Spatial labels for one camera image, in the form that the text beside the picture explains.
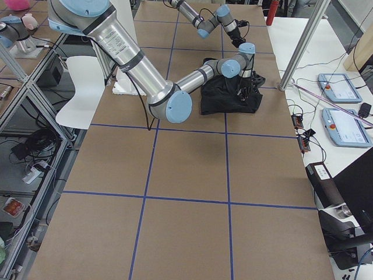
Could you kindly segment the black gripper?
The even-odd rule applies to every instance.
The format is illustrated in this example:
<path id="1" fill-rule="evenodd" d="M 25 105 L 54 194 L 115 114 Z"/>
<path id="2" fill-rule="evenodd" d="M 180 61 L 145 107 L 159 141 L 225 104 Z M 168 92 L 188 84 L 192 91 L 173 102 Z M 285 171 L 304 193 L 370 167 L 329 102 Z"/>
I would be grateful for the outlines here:
<path id="1" fill-rule="evenodd" d="M 228 33 L 231 43 L 234 47 L 238 48 L 241 44 L 245 43 L 245 39 L 241 36 L 239 30 L 233 30 Z"/>
<path id="2" fill-rule="evenodd" d="M 241 78 L 239 85 L 238 85 L 239 87 L 238 94 L 240 96 L 241 101 L 245 101 L 245 95 L 250 95 L 251 83 L 252 83 L 251 77 Z"/>

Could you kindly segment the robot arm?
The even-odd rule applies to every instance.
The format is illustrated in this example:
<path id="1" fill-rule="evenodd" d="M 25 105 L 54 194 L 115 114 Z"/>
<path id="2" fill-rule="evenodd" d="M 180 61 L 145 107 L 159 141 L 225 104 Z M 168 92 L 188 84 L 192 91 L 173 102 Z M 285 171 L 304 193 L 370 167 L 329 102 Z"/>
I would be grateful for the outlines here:
<path id="1" fill-rule="evenodd" d="M 186 1 L 170 1 L 206 38 L 221 25 L 238 53 L 230 59 L 204 63 L 178 82 L 165 80 L 145 56 L 117 18 L 110 1 L 48 1 L 49 26 L 55 31 L 86 36 L 97 43 L 117 63 L 120 70 L 147 96 L 149 113 L 170 123 L 184 122 L 192 112 L 190 93 L 216 76 L 233 78 L 254 64 L 255 45 L 241 36 L 236 20 L 227 5 L 220 6 L 204 20 Z"/>
<path id="2" fill-rule="evenodd" d="M 209 37 L 215 28 L 221 26 L 236 48 L 246 42 L 239 30 L 240 21 L 233 18 L 226 4 L 214 12 L 207 8 L 202 8 L 200 12 L 197 12 L 187 1 L 163 1 L 163 3 L 168 8 L 179 11 L 197 29 L 198 35 L 203 39 Z"/>

